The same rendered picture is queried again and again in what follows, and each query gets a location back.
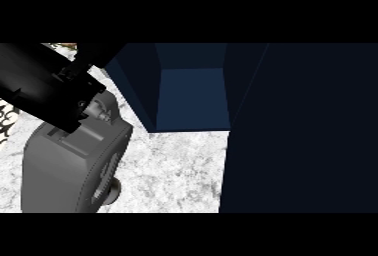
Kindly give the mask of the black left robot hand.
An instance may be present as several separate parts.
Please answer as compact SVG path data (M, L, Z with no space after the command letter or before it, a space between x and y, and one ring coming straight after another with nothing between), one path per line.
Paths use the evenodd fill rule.
M125 43L79 43L70 61L42 43L0 43L0 98L46 123L73 133L89 116L111 123L95 97L107 90L89 69L104 68Z

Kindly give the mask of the dark blue open cabinet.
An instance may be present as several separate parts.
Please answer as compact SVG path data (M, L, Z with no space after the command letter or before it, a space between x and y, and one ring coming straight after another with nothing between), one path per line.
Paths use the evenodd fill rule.
M130 43L107 71L151 133L228 131L263 43Z

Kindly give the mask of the dark navy cabinet door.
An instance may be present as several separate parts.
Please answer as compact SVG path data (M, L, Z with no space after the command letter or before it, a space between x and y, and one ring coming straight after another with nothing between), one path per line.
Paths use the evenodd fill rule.
M225 213L378 213L378 44L269 45L228 142Z

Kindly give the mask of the black white patterned object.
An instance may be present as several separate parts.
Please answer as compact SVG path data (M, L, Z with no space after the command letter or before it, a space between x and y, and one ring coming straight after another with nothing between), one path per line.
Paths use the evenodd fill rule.
M11 136L11 129L18 121L20 109L0 99L0 150Z

